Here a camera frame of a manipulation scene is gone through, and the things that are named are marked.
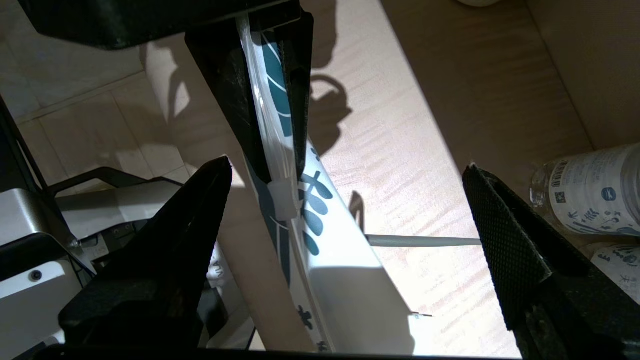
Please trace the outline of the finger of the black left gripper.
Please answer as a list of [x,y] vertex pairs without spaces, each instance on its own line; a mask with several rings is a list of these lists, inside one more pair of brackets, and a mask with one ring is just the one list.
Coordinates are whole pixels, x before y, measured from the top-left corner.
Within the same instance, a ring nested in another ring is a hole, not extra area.
[[279,125],[292,141],[295,174],[301,176],[306,166],[313,15],[300,5],[272,5],[250,13],[250,29],[259,36]]

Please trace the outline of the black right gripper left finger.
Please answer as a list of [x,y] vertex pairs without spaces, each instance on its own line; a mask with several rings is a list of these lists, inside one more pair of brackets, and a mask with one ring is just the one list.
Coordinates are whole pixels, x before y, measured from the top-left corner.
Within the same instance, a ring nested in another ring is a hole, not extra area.
[[233,180],[206,162],[59,313],[66,346],[196,347],[227,322],[207,273]]

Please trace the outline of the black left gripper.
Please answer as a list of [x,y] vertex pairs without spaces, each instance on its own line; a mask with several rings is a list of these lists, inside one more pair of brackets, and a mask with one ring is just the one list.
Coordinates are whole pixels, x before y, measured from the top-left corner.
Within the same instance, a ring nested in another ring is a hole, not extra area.
[[21,0],[41,35],[117,51],[185,33],[185,43],[254,173],[272,178],[235,21],[259,28],[300,18],[298,0]]

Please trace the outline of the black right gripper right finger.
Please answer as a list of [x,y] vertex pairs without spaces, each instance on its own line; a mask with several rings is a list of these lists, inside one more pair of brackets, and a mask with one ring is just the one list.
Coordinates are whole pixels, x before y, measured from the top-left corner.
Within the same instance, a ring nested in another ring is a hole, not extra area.
[[499,178],[471,164],[462,185],[524,360],[640,357],[636,301]]

